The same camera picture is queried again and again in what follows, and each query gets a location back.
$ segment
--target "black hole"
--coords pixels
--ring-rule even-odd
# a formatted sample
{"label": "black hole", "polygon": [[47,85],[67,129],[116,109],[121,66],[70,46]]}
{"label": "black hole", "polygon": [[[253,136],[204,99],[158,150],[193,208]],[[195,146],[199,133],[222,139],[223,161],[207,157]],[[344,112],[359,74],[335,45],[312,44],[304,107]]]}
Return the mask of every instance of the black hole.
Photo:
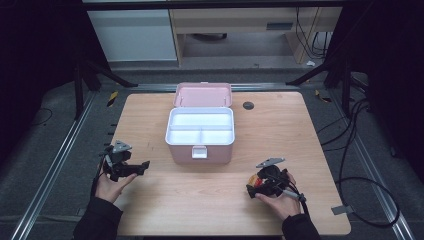
{"label": "black hole", "polygon": [[255,107],[255,105],[252,102],[244,102],[243,107],[246,110],[252,110]]}

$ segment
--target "aluminum rail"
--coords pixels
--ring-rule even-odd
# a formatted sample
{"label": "aluminum rail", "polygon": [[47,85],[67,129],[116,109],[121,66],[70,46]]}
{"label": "aluminum rail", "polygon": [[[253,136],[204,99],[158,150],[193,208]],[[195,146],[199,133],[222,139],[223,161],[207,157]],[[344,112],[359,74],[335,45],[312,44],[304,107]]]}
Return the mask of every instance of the aluminum rail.
{"label": "aluminum rail", "polygon": [[90,111],[94,97],[96,96],[95,92],[89,92],[87,100],[85,103],[85,110],[82,112],[81,117],[74,121],[72,124],[65,140],[62,143],[58,153],[56,154],[55,159],[53,160],[50,169],[46,173],[43,182],[37,190],[34,198],[32,199],[30,205],[25,211],[24,215],[18,222],[13,235],[12,240],[24,240],[28,237],[29,232],[31,231],[32,226],[34,225],[41,208],[47,200],[47,197],[62,169],[63,164],[68,157],[70,150],[75,142],[75,139],[78,136],[79,131],[81,130],[82,125],[84,124],[88,112]]}
{"label": "aluminum rail", "polygon": [[155,9],[217,9],[217,8],[296,8],[296,7],[345,7],[367,4],[373,0],[197,0],[197,1],[148,1],[62,3],[56,8],[83,9],[86,11],[155,10]]}
{"label": "aluminum rail", "polygon": [[[124,88],[120,91],[136,92],[174,92],[178,84],[139,84],[138,87]],[[243,91],[296,91],[297,86],[289,86],[285,83],[233,83],[231,90],[234,92]]]}
{"label": "aluminum rail", "polygon": [[[332,99],[338,99],[338,97],[333,91],[330,90],[329,92]],[[344,111],[342,110],[339,101],[333,102],[335,102],[335,106],[339,111],[340,115],[343,116]],[[347,126],[348,121],[346,119],[344,119],[343,121]],[[381,176],[380,171],[375,166],[374,161],[368,153],[367,148],[365,147],[365,144],[363,143],[359,134],[356,134],[356,137],[353,141],[353,146],[362,166],[364,167],[365,173],[367,174],[368,178],[382,184],[388,189],[387,184]],[[381,188],[378,188],[375,185],[372,185],[372,187],[374,189],[374,193],[380,201],[381,207],[383,208],[387,218],[389,219],[389,221],[392,221],[396,216],[395,203],[386,192],[381,190]],[[411,229],[409,228],[409,225],[406,222],[406,219],[403,216],[402,212],[400,213],[399,220],[396,222],[392,229],[399,240],[415,240],[415,237]]]}

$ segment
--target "gray carpet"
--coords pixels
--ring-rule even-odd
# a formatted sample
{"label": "gray carpet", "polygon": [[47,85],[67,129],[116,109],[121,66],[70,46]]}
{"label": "gray carpet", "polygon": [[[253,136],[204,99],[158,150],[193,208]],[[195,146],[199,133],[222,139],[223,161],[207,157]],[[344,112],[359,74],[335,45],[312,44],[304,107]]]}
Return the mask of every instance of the gray carpet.
{"label": "gray carpet", "polygon": [[[178,83],[185,81],[278,82],[291,81],[300,76],[303,70],[221,70],[221,71],[147,71],[118,72],[119,75],[136,83]],[[340,118],[335,103],[318,99],[314,90],[319,86],[322,96],[330,96],[320,84],[324,75],[312,79],[299,92],[303,94],[316,130]],[[125,99],[130,91],[123,90],[114,82],[102,78],[103,86],[96,94],[93,107],[84,123],[77,140],[50,192],[41,215],[74,216],[79,208],[84,208],[89,198],[91,180],[98,163],[98,153],[104,144],[110,143],[114,126],[119,120]],[[112,107],[106,104],[112,91],[119,89],[119,95]],[[362,93],[353,90],[352,97],[358,101]],[[9,165],[0,174],[0,216],[22,215],[38,186],[47,173],[67,131],[73,123],[74,110],[73,84],[66,84],[50,91],[44,98],[44,108],[51,109],[52,117],[44,124],[33,126],[21,143],[15,147]],[[49,116],[48,111],[40,110],[34,122],[42,122]],[[342,121],[318,134],[321,142],[329,140],[345,128]],[[402,213],[408,221],[416,239],[424,239],[423,202],[424,187],[407,161],[393,158],[390,146],[384,138],[373,113],[363,111],[358,119],[358,134],[365,142],[378,169],[387,182]],[[345,145],[346,137],[324,146],[332,149]],[[342,150],[325,152],[334,179],[338,172]],[[347,154],[343,176],[366,176],[356,152],[350,148]],[[385,213],[369,184],[347,182],[343,184],[347,202],[356,212],[376,223],[387,222]],[[397,239],[392,229],[370,227],[354,216],[349,216],[352,232],[347,236],[326,237],[323,239]],[[10,239],[17,220],[0,222],[0,240]],[[36,222],[27,239],[70,239],[75,223]]]}

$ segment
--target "pink box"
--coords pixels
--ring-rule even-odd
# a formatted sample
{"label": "pink box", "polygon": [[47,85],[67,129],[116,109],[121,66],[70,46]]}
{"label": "pink box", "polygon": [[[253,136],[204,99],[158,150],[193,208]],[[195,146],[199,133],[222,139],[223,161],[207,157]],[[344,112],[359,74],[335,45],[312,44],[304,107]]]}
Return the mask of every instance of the pink box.
{"label": "pink box", "polygon": [[165,140],[176,163],[228,163],[234,115],[228,83],[180,83]]}

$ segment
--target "pink lid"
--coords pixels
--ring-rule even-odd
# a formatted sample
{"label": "pink lid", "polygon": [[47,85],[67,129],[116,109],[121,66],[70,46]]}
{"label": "pink lid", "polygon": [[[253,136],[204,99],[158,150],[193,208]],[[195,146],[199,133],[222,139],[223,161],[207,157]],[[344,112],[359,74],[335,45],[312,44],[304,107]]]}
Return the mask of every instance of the pink lid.
{"label": "pink lid", "polygon": [[229,107],[231,103],[228,83],[180,83],[174,99],[175,107]]}

